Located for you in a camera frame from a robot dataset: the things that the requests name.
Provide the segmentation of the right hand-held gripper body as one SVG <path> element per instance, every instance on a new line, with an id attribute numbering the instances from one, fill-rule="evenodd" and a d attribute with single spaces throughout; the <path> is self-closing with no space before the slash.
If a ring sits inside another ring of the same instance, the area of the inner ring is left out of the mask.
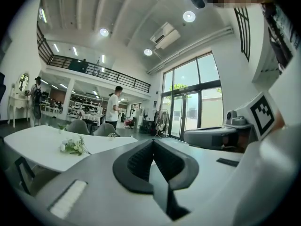
<path id="1" fill-rule="evenodd" d="M 183 139 L 191 146 L 210 150 L 245 150 L 253 142 L 261 141 L 277 123 L 268 92 L 254 98 L 226 114 L 223 125 L 184 132 Z"/>

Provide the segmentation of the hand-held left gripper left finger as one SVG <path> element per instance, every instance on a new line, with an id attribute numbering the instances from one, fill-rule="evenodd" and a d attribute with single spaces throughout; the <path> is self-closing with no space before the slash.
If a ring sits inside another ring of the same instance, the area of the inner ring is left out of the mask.
<path id="1" fill-rule="evenodd" d="M 114 161 L 113 175 L 132 193 L 153 194 L 153 185 L 149 182 L 153 160 L 153 140 L 147 140 L 121 154 Z"/>

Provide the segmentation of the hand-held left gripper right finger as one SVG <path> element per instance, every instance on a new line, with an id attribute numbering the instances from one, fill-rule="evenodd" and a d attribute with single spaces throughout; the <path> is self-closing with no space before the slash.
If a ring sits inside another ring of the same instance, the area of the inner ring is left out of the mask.
<path id="1" fill-rule="evenodd" d="M 191 156 L 159 140 L 152 143 L 153 159 L 172 190 L 189 188 L 199 172 L 198 162 Z"/>

